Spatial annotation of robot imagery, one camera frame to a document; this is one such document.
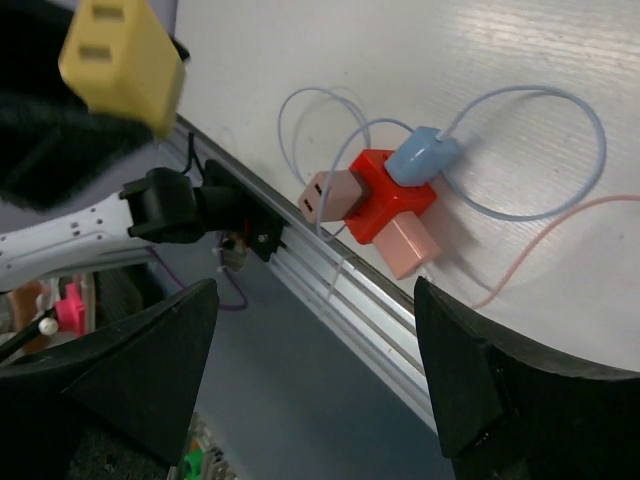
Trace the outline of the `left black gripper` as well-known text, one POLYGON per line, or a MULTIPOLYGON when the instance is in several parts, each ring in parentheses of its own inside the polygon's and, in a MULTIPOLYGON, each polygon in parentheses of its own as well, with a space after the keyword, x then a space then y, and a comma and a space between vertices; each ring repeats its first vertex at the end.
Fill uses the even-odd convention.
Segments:
MULTIPOLYGON (((90 111, 64 83, 58 60, 76 7, 1 5, 1 197, 21 208, 54 208, 162 138, 139 121, 90 111)), ((169 36, 185 65, 188 50, 169 36)))

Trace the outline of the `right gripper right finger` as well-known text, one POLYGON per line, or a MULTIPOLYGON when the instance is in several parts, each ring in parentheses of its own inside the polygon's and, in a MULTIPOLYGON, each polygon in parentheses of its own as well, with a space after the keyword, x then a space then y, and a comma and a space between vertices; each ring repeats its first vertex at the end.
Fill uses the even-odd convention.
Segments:
POLYGON ((636 479, 639 375, 555 350, 423 277, 417 340, 458 479, 636 479))

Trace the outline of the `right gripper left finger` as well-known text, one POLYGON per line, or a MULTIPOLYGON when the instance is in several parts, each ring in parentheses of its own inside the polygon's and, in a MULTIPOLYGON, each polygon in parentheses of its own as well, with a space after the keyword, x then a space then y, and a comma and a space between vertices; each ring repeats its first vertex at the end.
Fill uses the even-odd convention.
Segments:
POLYGON ((184 456, 218 304, 201 280, 2 366, 2 478, 166 478, 184 456))

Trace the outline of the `yellow plug adapter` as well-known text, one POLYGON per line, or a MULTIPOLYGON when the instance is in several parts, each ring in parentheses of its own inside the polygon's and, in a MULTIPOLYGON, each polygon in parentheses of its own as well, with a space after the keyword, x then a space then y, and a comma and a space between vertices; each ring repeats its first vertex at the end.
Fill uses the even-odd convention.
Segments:
POLYGON ((90 111, 173 129, 185 65, 148 2, 79 2, 58 67, 90 111))

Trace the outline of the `pink plug charger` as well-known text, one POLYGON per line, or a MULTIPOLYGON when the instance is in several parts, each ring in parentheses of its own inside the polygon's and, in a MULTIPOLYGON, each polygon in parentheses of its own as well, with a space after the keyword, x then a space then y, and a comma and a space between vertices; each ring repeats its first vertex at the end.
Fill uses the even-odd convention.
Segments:
POLYGON ((310 223, 318 219, 335 222, 351 217, 367 199, 370 189, 364 178, 350 170, 334 172, 331 184, 328 171, 317 172, 298 199, 298 207, 310 223))
POLYGON ((440 247, 413 212, 402 212, 373 238, 372 244, 397 280, 412 276, 441 253, 440 247))

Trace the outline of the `red cube socket adapter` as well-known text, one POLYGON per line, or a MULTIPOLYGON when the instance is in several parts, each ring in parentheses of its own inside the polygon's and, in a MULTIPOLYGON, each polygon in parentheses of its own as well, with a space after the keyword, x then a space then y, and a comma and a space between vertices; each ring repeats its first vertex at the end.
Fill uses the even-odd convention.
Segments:
POLYGON ((412 212, 420 217, 437 199, 434 189, 398 185, 384 168, 392 150, 365 149, 352 162, 349 171, 363 180, 368 194, 346 218, 346 226, 361 245, 374 237, 398 214, 412 212))

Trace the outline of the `light blue plug charger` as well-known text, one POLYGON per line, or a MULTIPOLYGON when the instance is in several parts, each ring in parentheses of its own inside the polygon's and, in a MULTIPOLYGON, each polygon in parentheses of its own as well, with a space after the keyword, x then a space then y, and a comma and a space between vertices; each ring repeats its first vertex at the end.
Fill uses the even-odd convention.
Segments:
POLYGON ((440 140, 436 128, 417 127, 384 162, 392 180, 401 187, 421 187, 448 167, 460 147, 451 138, 440 140))

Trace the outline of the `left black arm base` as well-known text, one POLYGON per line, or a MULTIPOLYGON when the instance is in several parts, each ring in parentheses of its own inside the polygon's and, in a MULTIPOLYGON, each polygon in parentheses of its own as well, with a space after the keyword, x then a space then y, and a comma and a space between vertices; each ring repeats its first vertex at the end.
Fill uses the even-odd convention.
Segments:
POLYGON ((244 245, 268 262, 279 245, 282 217, 213 159, 204 163, 203 183, 194 188, 199 214, 208 232, 238 233, 244 245))

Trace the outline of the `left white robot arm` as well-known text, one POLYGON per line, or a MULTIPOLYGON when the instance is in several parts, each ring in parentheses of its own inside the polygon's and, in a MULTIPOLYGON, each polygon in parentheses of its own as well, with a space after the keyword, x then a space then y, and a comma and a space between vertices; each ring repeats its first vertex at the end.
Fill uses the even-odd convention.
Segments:
MULTIPOLYGON (((1 198, 46 211, 173 129, 189 51, 145 1, 1 5, 1 198)), ((1 288, 127 248, 186 242, 190 180, 155 168, 96 204, 1 237, 1 288)))

